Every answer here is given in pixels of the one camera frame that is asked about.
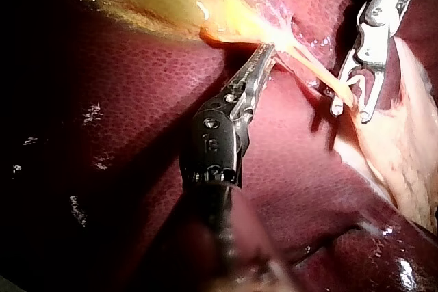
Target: yellow fat tissue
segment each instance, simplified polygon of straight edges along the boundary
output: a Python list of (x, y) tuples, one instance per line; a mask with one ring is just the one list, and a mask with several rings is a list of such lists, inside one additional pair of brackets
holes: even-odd
[(292, 31), (280, 30), (244, 0), (93, 0), (110, 16), (157, 36), (177, 40), (273, 42), (332, 88), (347, 106), (355, 106), (350, 88), (338, 81)]

